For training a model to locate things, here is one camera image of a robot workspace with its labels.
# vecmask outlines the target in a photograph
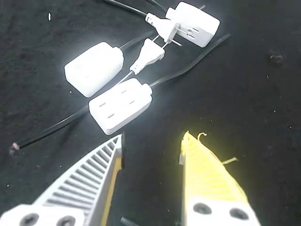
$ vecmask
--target yellow thread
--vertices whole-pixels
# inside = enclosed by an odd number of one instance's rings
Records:
[[[198,134],[198,140],[199,140],[199,138],[201,137],[201,135],[207,136],[206,133],[199,133],[199,134]]]
[[[233,157],[232,159],[228,159],[226,161],[223,161],[222,164],[226,165],[226,164],[229,164],[229,163],[234,162],[234,161],[238,161],[238,159],[236,157]]]

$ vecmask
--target black wire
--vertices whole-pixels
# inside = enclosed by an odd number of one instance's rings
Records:
[[[142,16],[143,18],[146,17],[146,13],[142,12],[141,10],[138,10],[138,9],[136,9],[134,7],[128,6],[126,4],[123,4],[123,3],[119,2],[119,1],[115,1],[115,0],[102,0],[102,1],[104,1],[106,3],[109,3],[111,5],[123,8],[123,9],[125,9],[125,10],[127,10],[127,11],[129,11],[131,13],[134,13],[134,14],[136,14],[138,16]]]
[[[154,31],[146,32],[146,33],[138,36],[137,38],[132,39],[131,41],[125,43],[124,45],[122,45],[120,47],[120,49],[123,50],[123,51],[126,51],[129,48],[131,48],[132,46],[134,46],[135,44],[137,44],[138,42],[144,40],[145,38],[147,38],[151,35],[153,35],[154,33],[155,33]],[[132,73],[133,72],[128,73],[124,78],[128,78],[130,75],[132,75]],[[47,136],[53,134],[54,132],[64,128],[65,126],[67,126],[70,123],[74,122],[75,120],[79,119],[81,116],[84,116],[88,112],[89,112],[89,107],[87,105],[84,108],[82,108],[81,110],[77,111],[76,113],[74,113],[74,114],[70,115],[69,117],[63,119],[62,121],[58,122],[57,124],[45,129],[44,131],[42,131],[38,134],[35,134],[33,136],[29,136],[27,138],[23,138],[23,139],[21,139],[17,142],[14,142],[12,144],[12,146],[10,147],[10,149],[9,149],[9,154],[12,155],[12,156],[15,156],[18,153],[18,150],[20,150],[21,148],[24,148],[28,145],[31,145],[31,144],[47,137]]]
[[[194,61],[192,61],[187,67],[183,68],[182,70],[171,74],[169,76],[164,76],[156,81],[154,81],[150,87],[154,88],[163,82],[169,81],[171,79],[175,79],[181,75],[184,75],[186,72],[190,71],[196,64],[198,64],[204,57],[206,57],[212,50],[214,50],[218,45],[222,44],[225,40],[230,38],[230,34],[226,34],[222,38],[220,38],[218,41],[213,43],[212,45],[208,46]]]
[[[155,0],[146,0],[147,2],[149,2],[150,4],[157,6],[162,12],[166,13],[167,12],[167,8],[163,7],[162,5],[160,5],[158,2],[156,2]]]
[[[214,44],[212,44],[211,46],[207,47],[204,52],[202,52],[202,54],[200,54],[192,63],[190,63],[187,67],[185,67],[184,69],[180,70],[179,72],[175,73],[175,74],[171,74],[169,76],[166,76],[164,78],[160,78],[158,80],[156,80],[155,82],[153,82],[150,86],[152,88],[162,84],[163,82],[169,81],[171,79],[174,79],[176,77],[179,77],[183,74],[185,74],[186,72],[188,72],[190,69],[192,69],[197,63],[199,63],[205,56],[207,56],[215,47],[217,47],[218,45],[220,45],[222,42],[224,42],[225,40],[227,40],[230,36],[230,34],[225,35],[224,37],[220,38],[218,41],[216,41]],[[134,41],[130,41],[128,43],[131,43],[129,47],[133,46],[135,44]],[[129,76],[131,76],[133,74],[132,71],[130,71],[126,76],[123,77],[123,79],[120,81],[124,81],[126,78],[128,78]],[[70,123],[72,123],[73,121],[79,119],[81,116],[84,116],[86,113],[89,112],[89,107],[88,105],[85,106],[84,108],[82,108],[81,110],[79,110],[78,112],[70,115],[69,117],[67,117],[66,119],[58,122],[57,124],[45,129],[44,131],[42,131],[41,133],[38,133],[34,136],[30,136],[24,139],[21,139],[20,141],[14,142],[12,144],[12,146],[9,149],[9,154],[14,156],[18,153],[18,150],[20,150],[21,148],[24,148],[30,144],[33,144],[47,136],[49,136],[50,134],[64,128],[65,126],[69,125]]]
[[[131,41],[128,41],[127,43],[123,44],[120,49],[122,51],[126,51],[127,49],[131,48],[133,45],[135,45],[136,43],[146,39],[147,37],[150,37],[152,35],[154,35],[156,33],[156,31],[150,31],[150,32],[146,32],[142,35],[140,35],[139,37],[132,39]]]
[[[57,124],[43,130],[42,132],[40,132],[34,136],[24,138],[18,142],[14,142],[9,150],[9,153],[11,155],[15,155],[16,151],[20,150],[21,148],[31,145],[31,144],[49,136],[50,134],[57,132],[58,130],[64,128],[65,126],[68,126],[70,123],[79,119],[80,117],[82,117],[83,115],[85,115],[88,112],[89,112],[89,106],[87,105],[84,108],[80,109],[78,112],[70,115],[69,117],[65,118],[64,120],[58,122]]]

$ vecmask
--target wire end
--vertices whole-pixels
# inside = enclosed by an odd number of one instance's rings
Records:
[[[8,153],[9,153],[10,156],[16,157],[19,150],[20,150],[20,146],[16,142],[13,142],[13,144],[9,148]]]

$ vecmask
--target white plug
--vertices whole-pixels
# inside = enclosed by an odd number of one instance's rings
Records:
[[[153,64],[164,57],[164,49],[154,41],[146,39],[140,50],[138,59],[130,67],[130,70],[138,74],[147,65]]]
[[[104,133],[110,135],[145,111],[151,95],[148,84],[133,78],[91,100],[89,110]]]
[[[177,28],[180,26],[179,23],[175,23],[168,19],[160,19],[151,13],[146,15],[145,21],[156,28],[158,35],[168,44],[173,41],[174,36],[177,33]]]
[[[85,97],[91,97],[122,69],[123,53],[101,42],[65,66],[67,81]]]
[[[209,43],[220,25],[218,19],[185,2],[180,2],[175,9],[169,8],[165,17],[180,24],[178,35],[200,47]]]

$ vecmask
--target screw hole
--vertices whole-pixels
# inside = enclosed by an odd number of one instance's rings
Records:
[[[212,210],[209,206],[204,203],[197,203],[194,205],[193,210],[201,214],[211,214]]]
[[[39,216],[36,213],[31,213],[22,218],[20,226],[32,226],[38,222]]]
[[[65,216],[57,222],[56,226],[74,226],[75,218],[71,216]]]
[[[241,219],[241,220],[248,220],[249,216],[241,209],[233,208],[230,210],[230,215],[233,218]]]

